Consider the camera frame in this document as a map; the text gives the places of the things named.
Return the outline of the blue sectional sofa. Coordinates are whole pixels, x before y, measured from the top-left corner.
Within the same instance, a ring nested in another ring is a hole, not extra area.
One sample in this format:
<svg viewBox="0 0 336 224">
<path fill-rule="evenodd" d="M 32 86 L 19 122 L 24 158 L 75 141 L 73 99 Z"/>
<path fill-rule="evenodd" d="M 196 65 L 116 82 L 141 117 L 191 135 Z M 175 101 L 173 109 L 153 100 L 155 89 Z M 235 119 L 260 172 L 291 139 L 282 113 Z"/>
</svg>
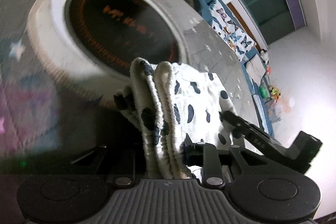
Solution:
<svg viewBox="0 0 336 224">
<path fill-rule="evenodd" d="M 269 106 L 273 103 L 271 85 L 266 65 L 257 43 L 246 33 L 234 13 L 222 0 L 184 0 L 187 2 L 230 47 L 240 61 L 257 117 L 262 129 L 274 136 Z"/>
</svg>

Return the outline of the white navy polka dot pants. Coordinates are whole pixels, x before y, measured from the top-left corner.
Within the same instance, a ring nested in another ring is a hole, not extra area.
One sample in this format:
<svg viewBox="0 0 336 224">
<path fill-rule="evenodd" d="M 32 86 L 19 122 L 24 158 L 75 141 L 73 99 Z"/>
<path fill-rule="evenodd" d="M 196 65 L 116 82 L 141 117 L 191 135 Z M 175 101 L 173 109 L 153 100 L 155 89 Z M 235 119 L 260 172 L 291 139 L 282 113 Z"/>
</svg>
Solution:
<svg viewBox="0 0 336 224">
<path fill-rule="evenodd" d="M 227 150 L 243 145 L 223 119 L 236 109 L 219 77 L 184 63 L 150 64 L 136 58 L 130 66 L 130 84 L 114 95 L 121 114 L 142 133 L 148 178 L 190 178 L 183 163 L 184 142 L 213 144 Z"/>
</svg>

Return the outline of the dark green window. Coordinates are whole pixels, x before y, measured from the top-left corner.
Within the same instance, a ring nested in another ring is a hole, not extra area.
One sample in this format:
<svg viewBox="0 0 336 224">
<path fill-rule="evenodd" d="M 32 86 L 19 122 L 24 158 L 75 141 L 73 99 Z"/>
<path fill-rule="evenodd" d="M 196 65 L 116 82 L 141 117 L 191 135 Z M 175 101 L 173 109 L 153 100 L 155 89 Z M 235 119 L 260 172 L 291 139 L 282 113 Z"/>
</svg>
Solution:
<svg viewBox="0 0 336 224">
<path fill-rule="evenodd" d="M 286 0 L 240 0 L 270 45 L 295 31 Z"/>
</svg>

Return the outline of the round induction cooktop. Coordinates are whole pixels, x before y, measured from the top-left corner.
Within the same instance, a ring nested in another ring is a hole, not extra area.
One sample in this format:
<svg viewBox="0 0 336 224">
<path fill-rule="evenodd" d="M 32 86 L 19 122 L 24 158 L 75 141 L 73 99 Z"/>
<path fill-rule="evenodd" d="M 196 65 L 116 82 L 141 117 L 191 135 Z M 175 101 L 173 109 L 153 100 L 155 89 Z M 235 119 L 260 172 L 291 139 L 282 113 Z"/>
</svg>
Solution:
<svg viewBox="0 0 336 224">
<path fill-rule="evenodd" d="M 45 70 L 101 103 L 129 83 L 131 62 L 187 62 L 185 38 L 159 0 L 36 0 L 27 18 Z"/>
</svg>

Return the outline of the grey star quilted table cover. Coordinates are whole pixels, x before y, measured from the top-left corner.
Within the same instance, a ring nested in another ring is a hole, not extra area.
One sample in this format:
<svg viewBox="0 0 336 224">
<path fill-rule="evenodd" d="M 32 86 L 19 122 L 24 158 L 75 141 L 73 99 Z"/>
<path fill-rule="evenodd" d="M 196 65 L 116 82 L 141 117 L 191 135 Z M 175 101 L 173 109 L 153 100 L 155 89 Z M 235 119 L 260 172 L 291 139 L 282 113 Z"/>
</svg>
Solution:
<svg viewBox="0 0 336 224">
<path fill-rule="evenodd" d="M 35 54 L 27 18 L 36 0 L 1 0 L 1 172 L 29 172 L 129 133 L 115 103 L 90 100 L 56 81 Z M 238 114 L 257 123 L 237 56 L 184 0 L 159 0 L 185 38 L 190 65 L 217 74 Z"/>
</svg>

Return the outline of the beige cushion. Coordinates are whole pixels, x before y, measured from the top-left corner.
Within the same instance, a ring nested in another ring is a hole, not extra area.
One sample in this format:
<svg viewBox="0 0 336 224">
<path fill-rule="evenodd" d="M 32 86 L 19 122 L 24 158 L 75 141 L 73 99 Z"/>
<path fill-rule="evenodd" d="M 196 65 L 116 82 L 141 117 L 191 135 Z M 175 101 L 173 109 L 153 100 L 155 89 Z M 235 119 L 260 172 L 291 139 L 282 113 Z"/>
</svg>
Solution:
<svg viewBox="0 0 336 224">
<path fill-rule="evenodd" d="M 246 71 L 249 77 L 258 85 L 261 83 L 262 77 L 266 73 L 266 69 L 258 55 L 255 55 L 250 61 L 246 63 Z"/>
</svg>

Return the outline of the colourful toy pile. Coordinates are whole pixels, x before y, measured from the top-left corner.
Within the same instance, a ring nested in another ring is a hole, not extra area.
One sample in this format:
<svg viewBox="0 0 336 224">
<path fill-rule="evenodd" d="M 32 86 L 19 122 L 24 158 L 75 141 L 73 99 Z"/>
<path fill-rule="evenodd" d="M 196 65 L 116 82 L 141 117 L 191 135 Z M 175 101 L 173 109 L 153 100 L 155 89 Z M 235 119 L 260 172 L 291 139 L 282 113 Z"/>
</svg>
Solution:
<svg viewBox="0 0 336 224">
<path fill-rule="evenodd" d="M 269 87 L 269 92 L 270 92 L 270 97 L 273 99 L 273 100 L 278 100 L 281 96 L 281 92 L 278 88 L 276 88 L 275 86 L 270 86 Z"/>
</svg>

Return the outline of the panda plush toy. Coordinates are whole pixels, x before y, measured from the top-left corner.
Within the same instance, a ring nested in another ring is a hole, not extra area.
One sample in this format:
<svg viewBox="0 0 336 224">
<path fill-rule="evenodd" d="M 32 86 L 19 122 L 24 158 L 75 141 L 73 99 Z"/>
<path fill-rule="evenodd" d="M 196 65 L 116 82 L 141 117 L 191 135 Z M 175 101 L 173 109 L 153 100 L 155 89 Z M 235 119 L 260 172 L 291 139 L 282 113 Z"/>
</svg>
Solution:
<svg viewBox="0 0 336 224">
<path fill-rule="evenodd" d="M 265 65 L 269 64 L 269 54 L 268 54 L 268 51 L 261 50 L 260 51 L 260 57 L 263 60 L 263 62 L 264 62 Z"/>
</svg>

